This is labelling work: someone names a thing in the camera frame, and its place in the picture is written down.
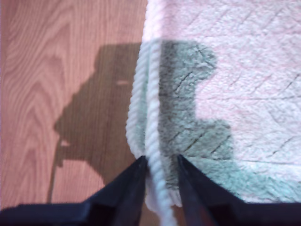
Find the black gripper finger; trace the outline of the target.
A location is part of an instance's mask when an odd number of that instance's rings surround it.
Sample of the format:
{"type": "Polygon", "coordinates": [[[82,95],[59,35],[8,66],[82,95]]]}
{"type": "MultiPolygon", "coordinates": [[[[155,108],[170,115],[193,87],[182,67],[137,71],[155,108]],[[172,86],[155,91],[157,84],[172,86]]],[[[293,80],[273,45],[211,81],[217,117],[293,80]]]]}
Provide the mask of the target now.
{"type": "Polygon", "coordinates": [[[183,155],[177,156],[178,185],[188,226],[240,226],[235,205],[242,201],[219,186],[183,155]]]}
{"type": "Polygon", "coordinates": [[[145,196],[147,159],[139,157],[89,198],[91,226],[137,226],[145,196]]]}

